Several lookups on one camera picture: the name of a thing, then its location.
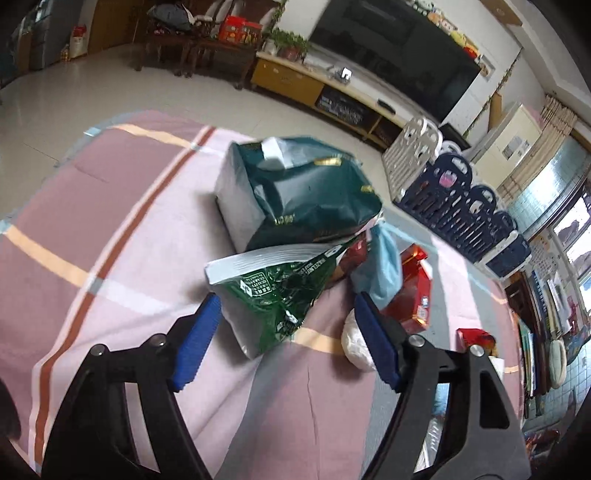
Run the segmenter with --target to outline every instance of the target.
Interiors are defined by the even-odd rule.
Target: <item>navy blue fence panel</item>
[[[397,205],[470,262],[478,262],[517,225],[509,213],[496,211],[493,190],[471,185],[470,164],[461,155],[444,153],[427,163]]]
[[[523,235],[509,244],[499,255],[486,264],[494,273],[500,277],[506,277],[514,269],[519,267],[527,257],[531,255],[530,245]]]

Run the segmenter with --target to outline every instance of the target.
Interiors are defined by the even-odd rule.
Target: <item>red package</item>
[[[412,244],[400,257],[402,288],[382,313],[399,321],[407,333],[412,335],[429,327],[431,278],[421,264],[427,254],[418,245]]]
[[[341,278],[349,275],[355,268],[367,260],[368,243],[365,234],[360,235],[359,239],[351,245],[343,258],[340,259],[335,271],[330,277],[330,283],[334,283]]]
[[[234,17],[233,15],[226,17],[220,27],[219,41],[239,43],[240,32],[244,23],[246,23],[246,18]]]
[[[468,350],[472,345],[480,345],[487,355],[498,356],[496,354],[496,340],[485,330],[480,328],[458,328],[457,336],[464,350]]]
[[[82,26],[77,26],[74,27],[74,30],[72,30],[72,37],[84,37],[84,34],[86,33],[86,25],[82,25]]]
[[[261,36],[262,25],[254,22],[244,22],[240,29],[238,41],[243,45],[254,45]]]

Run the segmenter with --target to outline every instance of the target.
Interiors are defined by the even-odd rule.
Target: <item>light blue plastic bag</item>
[[[365,262],[351,273],[355,293],[366,291],[379,310],[402,288],[402,264],[394,235],[396,229],[386,222],[372,227],[371,247]]]

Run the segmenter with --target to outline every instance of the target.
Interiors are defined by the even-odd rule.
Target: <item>bag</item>
[[[345,319],[343,333],[340,336],[340,343],[347,360],[359,368],[362,372],[375,371],[374,359],[369,353],[369,348],[363,334],[357,325],[355,310],[351,310]]]
[[[394,227],[379,221],[370,230],[367,260],[351,274],[355,293],[367,292],[378,310],[383,310],[402,287],[402,264]]]
[[[232,144],[216,195],[238,252],[354,235],[382,208],[353,155],[310,137]]]
[[[179,31],[190,31],[192,24],[188,10],[182,5],[160,4],[148,10],[148,16]]]
[[[355,237],[333,247],[268,247],[207,264],[210,289],[220,297],[224,318],[248,358],[255,358],[295,333],[331,281],[337,265],[358,242],[359,237]],[[345,270],[355,267],[351,260],[347,259]]]

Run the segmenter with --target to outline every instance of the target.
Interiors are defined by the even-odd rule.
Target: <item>black tv screen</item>
[[[332,0],[310,41],[374,73],[439,121],[480,72],[464,49],[403,0]]]

